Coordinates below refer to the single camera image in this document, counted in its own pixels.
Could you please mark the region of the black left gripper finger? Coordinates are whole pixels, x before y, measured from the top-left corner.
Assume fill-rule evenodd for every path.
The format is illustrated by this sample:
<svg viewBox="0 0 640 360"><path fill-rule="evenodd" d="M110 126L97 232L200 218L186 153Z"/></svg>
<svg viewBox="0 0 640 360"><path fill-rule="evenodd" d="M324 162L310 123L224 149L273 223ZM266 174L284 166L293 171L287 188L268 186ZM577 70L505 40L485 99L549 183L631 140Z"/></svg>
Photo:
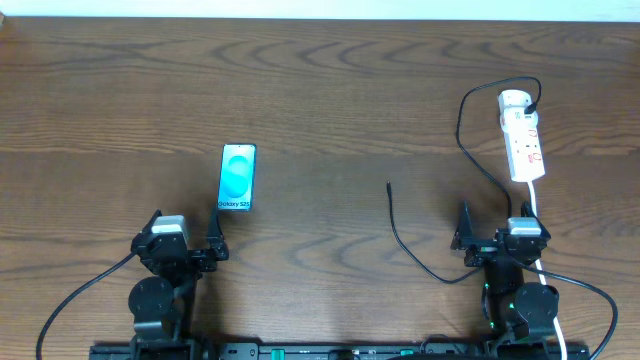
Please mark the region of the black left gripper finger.
<svg viewBox="0 0 640 360"><path fill-rule="evenodd" d="M206 241L211 248L220 249L225 245L224 235L219 222L219 211L213 207L209 217Z"/></svg>
<svg viewBox="0 0 640 360"><path fill-rule="evenodd" d="M162 212L160 209L157 209L153 215L151 216L151 218L149 219L149 221L144 225L144 227L142 228L142 232L143 233L151 233L152 232L152 227L156 221L156 219L162 215Z"/></svg>

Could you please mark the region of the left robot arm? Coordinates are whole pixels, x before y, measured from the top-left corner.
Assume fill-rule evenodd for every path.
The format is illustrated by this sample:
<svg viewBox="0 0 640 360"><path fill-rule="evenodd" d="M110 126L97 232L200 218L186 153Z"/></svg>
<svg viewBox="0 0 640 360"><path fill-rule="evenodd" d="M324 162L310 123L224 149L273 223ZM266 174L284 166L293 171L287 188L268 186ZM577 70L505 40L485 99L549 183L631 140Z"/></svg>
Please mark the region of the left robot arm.
<svg viewBox="0 0 640 360"><path fill-rule="evenodd" d="M229 258L219 210L211 212L206 248L191 249L188 239L182 215L164 216L157 210L131 242L134 255L152 273L132 288L128 298L134 316L133 359L218 357L215 346L192 336L190 328L198 280Z"/></svg>

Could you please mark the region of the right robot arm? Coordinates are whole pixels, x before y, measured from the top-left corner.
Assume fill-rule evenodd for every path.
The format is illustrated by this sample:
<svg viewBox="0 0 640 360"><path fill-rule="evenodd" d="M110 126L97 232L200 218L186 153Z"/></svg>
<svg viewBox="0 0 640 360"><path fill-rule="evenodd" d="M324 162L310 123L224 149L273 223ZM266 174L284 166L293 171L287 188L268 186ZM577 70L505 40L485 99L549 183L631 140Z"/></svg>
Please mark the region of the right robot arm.
<svg viewBox="0 0 640 360"><path fill-rule="evenodd" d="M548 354L546 339L556 333L558 291L524 280L519 266L534 265L551 239L549 232L523 203L521 215L507 220L492 238L474 234L469 207L464 204L451 248L465 252L467 267L484 271L482 307L493 331L483 351L491 357Z"/></svg>

